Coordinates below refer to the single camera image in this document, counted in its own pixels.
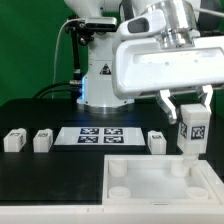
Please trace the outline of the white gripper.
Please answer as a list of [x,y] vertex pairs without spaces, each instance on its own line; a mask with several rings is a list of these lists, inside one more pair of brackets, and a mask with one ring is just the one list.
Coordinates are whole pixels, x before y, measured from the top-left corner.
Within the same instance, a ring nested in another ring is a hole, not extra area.
[[153,96],[170,124],[177,122],[170,91],[196,88],[200,107],[210,112],[213,87],[224,84],[224,37],[194,39],[193,47],[162,49],[155,38],[119,45],[112,64],[112,86],[119,99]]

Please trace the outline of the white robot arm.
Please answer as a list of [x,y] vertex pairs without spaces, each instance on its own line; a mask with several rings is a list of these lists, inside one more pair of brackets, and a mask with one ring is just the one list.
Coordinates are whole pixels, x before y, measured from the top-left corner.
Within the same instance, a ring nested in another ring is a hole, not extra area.
[[88,47],[81,108],[115,112],[154,97],[170,123],[184,114],[170,97],[197,93],[209,114],[224,87],[221,0],[64,0],[78,16],[72,28]]

